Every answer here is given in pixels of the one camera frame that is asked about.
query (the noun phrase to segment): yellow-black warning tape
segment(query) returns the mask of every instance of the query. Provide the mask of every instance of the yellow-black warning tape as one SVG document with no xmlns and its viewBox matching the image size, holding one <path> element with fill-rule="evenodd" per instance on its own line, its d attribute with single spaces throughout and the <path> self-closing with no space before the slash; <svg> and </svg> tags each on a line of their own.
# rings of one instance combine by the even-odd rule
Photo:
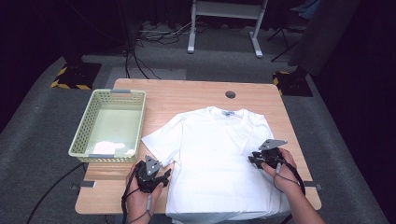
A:
<svg viewBox="0 0 396 224">
<path fill-rule="evenodd" d="M 66 84 L 66 83 L 59 83 L 59 80 L 62 78 L 62 75 L 66 72 L 67 66 L 63 67 L 61 71 L 59 71 L 58 76 L 55 80 L 51 83 L 51 87 L 59 87 L 62 89 L 80 89 L 80 90 L 90 90 L 91 87 L 84 85 L 84 84 Z"/>
<path fill-rule="evenodd" d="M 283 95 L 283 92 L 281 90 L 281 87 L 279 85 L 279 79 L 277 78 L 276 75 L 288 75 L 290 74 L 289 72 L 284 72 L 284 71 L 276 71 L 273 73 L 273 81 L 274 81 L 274 85 L 277 86 L 277 90 L 279 91 L 280 95 Z"/>
</svg>

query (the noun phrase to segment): clothing label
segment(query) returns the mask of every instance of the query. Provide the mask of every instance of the clothing label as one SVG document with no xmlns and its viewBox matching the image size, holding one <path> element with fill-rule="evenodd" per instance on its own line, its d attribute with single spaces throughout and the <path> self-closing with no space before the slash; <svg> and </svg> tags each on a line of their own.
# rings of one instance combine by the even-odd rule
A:
<svg viewBox="0 0 396 224">
<path fill-rule="evenodd" d="M 224 116 L 230 117 L 230 115 L 234 115 L 235 113 L 233 111 L 221 111 L 221 114 L 223 114 Z"/>
</svg>

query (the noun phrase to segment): human hand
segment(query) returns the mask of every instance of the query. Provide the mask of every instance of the human hand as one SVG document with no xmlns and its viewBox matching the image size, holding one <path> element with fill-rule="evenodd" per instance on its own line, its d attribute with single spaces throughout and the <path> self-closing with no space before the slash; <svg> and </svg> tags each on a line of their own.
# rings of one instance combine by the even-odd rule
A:
<svg viewBox="0 0 396 224">
<path fill-rule="evenodd" d="M 294 168 L 297 168 L 297 165 L 293 157 L 291 156 L 291 153 L 284 148 L 279 148 L 279 150 L 285 161 L 292 165 Z M 286 166 L 286 164 L 282 164 L 279 170 L 279 174 L 276 173 L 276 169 L 272 168 L 265 162 L 262 163 L 262 169 L 274 179 L 274 184 L 276 185 L 276 187 L 284 193 L 290 194 L 295 191 L 301 192 L 296 177 Z"/>
<path fill-rule="evenodd" d="M 135 164 L 132 166 L 131 171 L 126 176 L 126 185 L 128 184 L 129 178 L 135 168 Z M 128 220 L 129 223 L 134 224 L 148 224 L 151 216 L 154 214 L 155 205 L 158 198 L 163 191 L 163 183 L 160 183 L 154 191 L 151 193 L 151 206 L 148 209 L 149 194 L 138 189 L 136 177 L 132 180 L 131 186 L 128 189 L 129 197 L 127 198 L 126 204 L 128 208 Z"/>
</svg>

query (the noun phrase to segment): table hole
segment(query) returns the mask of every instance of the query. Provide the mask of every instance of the table hole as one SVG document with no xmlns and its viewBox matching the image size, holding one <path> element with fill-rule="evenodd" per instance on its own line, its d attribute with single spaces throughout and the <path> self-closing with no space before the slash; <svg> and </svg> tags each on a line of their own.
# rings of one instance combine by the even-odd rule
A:
<svg viewBox="0 0 396 224">
<path fill-rule="evenodd" d="M 233 91 L 226 91 L 225 95 L 229 98 L 229 99 L 233 99 L 235 98 L 236 94 Z"/>
</svg>

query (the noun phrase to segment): gray carpet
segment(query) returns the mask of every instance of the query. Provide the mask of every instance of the gray carpet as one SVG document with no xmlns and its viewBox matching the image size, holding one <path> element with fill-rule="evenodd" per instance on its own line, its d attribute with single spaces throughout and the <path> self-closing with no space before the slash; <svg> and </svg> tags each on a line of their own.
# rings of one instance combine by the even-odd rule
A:
<svg viewBox="0 0 396 224">
<path fill-rule="evenodd" d="M 143 42 L 136 47 L 136 56 L 164 79 L 171 78 L 163 71 L 172 70 L 178 71 L 174 79 L 271 83 L 274 71 L 294 70 L 286 65 L 288 55 L 270 63 L 284 48 L 281 36 L 267 42 L 272 32 L 260 32 L 264 58 L 257 59 L 248 39 L 249 30 L 206 30 L 198 34 L 194 54 L 187 53 L 187 35 L 171 45 Z M 121 69 L 125 62 L 122 56 L 87 55 L 83 61 L 102 64 L 94 89 L 111 87 L 115 78 L 126 76 Z M 26 222 L 40 197 L 78 164 L 67 151 L 92 91 L 50 88 L 63 65 L 61 58 L 42 74 L 0 135 L 2 224 Z M 129 68 L 138 76 L 133 60 Z M 388 223 L 315 85 L 309 77 L 307 81 L 313 97 L 282 99 L 311 174 L 324 188 L 319 192 L 320 214 L 328 223 Z M 79 215 L 75 211 L 78 192 L 70 187 L 83 176 L 84 170 L 78 168 L 64 179 L 39 206 L 31 223 L 106 223 L 105 216 Z M 107 218 L 114 223 L 114 217 Z M 255 222 L 272 224 L 282 219 Z"/>
</svg>

